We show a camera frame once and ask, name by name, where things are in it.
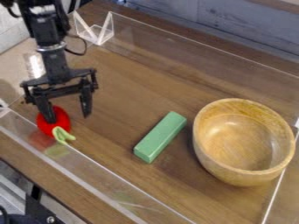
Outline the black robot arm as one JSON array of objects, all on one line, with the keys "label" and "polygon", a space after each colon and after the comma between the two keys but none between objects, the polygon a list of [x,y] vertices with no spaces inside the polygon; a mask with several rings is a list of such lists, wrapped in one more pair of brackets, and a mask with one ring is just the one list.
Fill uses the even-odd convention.
[{"label": "black robot arm", "polygon": [[81,112],[88,116],[92,93],[98,88],[96,69],[70,69],[68,66],[65,52],[70,50],[64,38],[70,24],[61,0],[0,0],[0,4],[13,18],[22,19],[45,69],[41,77],[20,84],[25,102],[37,107],[46,123],[56,123],[50,98],[78,94]]}]

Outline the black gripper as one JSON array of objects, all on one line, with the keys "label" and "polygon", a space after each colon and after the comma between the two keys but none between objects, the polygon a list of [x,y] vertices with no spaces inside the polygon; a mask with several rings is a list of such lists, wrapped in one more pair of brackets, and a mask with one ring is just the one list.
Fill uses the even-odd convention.
[{"label": "black gripper", "polygon": [[38,78],[21,82],[26,103],[36,105],[46,123],[56,123],[49,99],[78,94],[82,116],[92,110],[92,94],[98,88],[94,68],[72,69],[68,66],[64,49],[38,49],[45,72]]}]

